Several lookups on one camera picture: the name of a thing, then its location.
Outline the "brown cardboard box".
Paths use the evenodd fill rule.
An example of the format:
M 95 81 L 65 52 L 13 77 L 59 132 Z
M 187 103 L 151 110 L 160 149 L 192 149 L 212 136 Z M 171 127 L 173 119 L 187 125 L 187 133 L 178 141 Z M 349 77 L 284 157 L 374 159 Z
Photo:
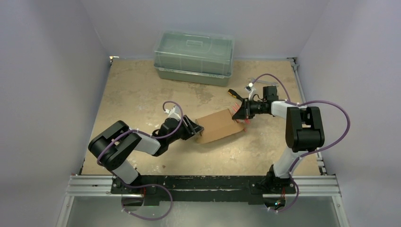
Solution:
M 204 127 L 196 142 L 199 144 L 210 143 L 236 133 L 245 132 L 244 123 L 232 119 L 231 111 L 224 110 L 211 113 L 209 115 L 197 118 L 195 122 Z

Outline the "red pen with label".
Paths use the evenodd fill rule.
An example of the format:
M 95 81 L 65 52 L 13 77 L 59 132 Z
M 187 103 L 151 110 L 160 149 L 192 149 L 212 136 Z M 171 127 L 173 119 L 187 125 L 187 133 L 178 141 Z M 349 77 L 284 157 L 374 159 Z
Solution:
M 250 124 L 250 121 L 248 119 L 244 120 L 244 131 L 247 132 L 247 126 Z

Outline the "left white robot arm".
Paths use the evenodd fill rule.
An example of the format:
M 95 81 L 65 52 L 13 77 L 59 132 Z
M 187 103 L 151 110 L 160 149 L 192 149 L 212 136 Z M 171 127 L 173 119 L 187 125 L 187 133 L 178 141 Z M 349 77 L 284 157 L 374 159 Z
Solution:
M 122 186 L 128 193 L 136 193 L 141 187 L 141 175 L 128 161 L 132 151 L 158 157 L 173 142 L 188 140 L 203 130 L 203 126 L 191 121 L 187 115 L 180 119 L 166 118 L 161 127 L 150 135 L 130 129 L 124 121 L 117 121 L 92 139 L 88 150 L 96 157 L 100 166 L 122 181 Z

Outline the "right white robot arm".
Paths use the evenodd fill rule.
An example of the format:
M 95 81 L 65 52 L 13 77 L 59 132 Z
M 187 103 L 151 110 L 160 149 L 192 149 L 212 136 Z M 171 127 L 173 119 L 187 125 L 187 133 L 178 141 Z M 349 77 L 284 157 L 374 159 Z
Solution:
M 228 93 L 242 103 L 234 113 L 234 120 L 250 120 L 257 114 L 270 114 L 286 120 L 285 141 L 287 148 L 278 162 L 273 164 L 266 177 L 259 183 L 270 192 L 278 192 L 291 184 L 291 172 L 302 155 L 323 146 L 325 135 L 321 112 L 318 107 L 296 106 L 279 100 L 275 86 L 263 87 L 262 99 L 242 98 L 234 90 Z

